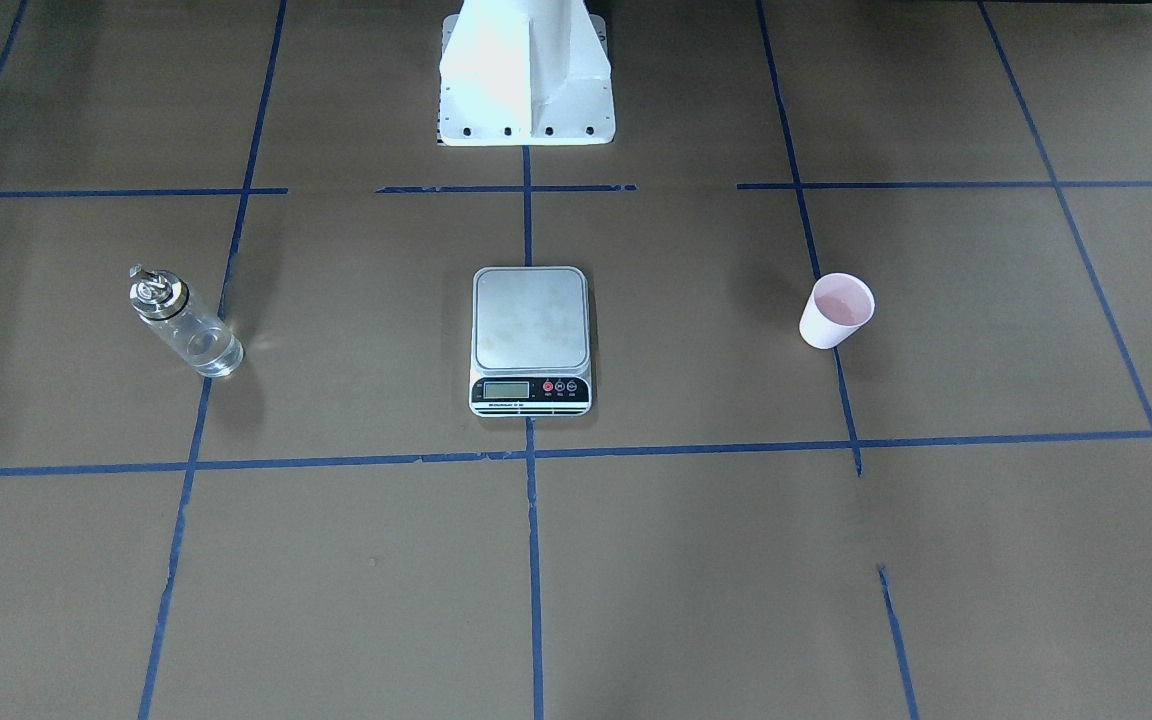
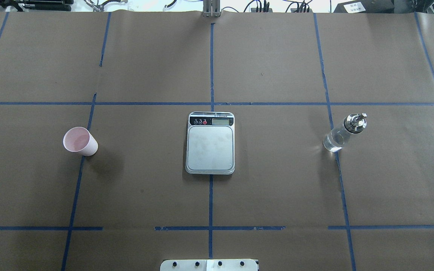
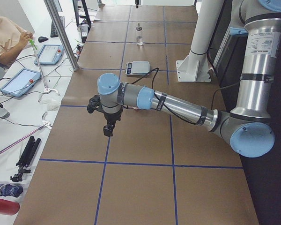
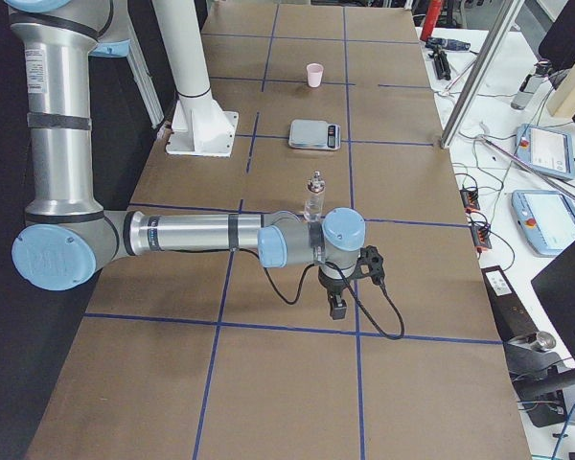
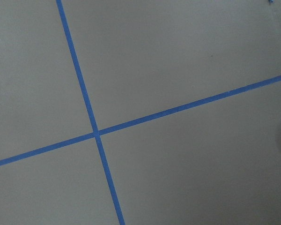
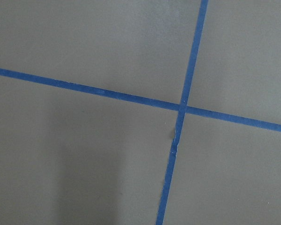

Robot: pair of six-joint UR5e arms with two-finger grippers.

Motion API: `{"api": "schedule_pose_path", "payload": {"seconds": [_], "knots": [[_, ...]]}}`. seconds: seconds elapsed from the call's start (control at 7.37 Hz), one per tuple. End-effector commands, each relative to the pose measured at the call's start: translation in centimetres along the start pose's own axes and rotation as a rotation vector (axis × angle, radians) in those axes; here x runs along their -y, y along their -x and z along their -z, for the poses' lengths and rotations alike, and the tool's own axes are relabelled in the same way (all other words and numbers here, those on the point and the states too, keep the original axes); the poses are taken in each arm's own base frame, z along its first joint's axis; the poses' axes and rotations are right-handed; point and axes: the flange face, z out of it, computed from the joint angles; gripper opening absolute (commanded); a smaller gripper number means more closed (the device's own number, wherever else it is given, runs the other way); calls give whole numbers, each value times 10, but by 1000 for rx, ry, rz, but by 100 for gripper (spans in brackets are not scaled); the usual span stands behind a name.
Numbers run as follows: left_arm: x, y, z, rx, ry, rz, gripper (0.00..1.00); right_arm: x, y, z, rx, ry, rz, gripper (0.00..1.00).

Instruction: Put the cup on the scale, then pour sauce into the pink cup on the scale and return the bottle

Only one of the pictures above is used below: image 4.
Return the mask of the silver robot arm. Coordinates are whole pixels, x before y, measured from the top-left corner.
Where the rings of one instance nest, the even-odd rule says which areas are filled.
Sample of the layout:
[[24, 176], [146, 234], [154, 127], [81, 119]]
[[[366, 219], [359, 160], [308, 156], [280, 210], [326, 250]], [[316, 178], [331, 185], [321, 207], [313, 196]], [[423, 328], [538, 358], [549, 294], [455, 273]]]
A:
[[331, 317], [345, 315], [344, 292], [373, 273], [376, 259], [357, 211], [336, 208], [305, 222], [283, 211], [147, 216], [105, 210], [93, 192], [88, 63], [140, 55], [127, 3], [11, 1], [8, 8], [11, 30], [24, 45], [34, 161], [34, 200], [11, 248], [24, 279], [67, 290], [127, 256], [240, 250], [267, 270], [316, 268]]

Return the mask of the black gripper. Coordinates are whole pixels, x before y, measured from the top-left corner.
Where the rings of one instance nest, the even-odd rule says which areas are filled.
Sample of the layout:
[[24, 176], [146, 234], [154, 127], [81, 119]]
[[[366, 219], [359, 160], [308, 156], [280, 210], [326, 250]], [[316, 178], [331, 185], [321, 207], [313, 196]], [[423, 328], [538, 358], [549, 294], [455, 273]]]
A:
[[321, 265], [318, 269], [318, 281], [327, 292], [331, 319], [344, 319], [347, 304], [342, 298], [346, 283], [354, 279], [352, 274], [341, 276], [336, 270]]

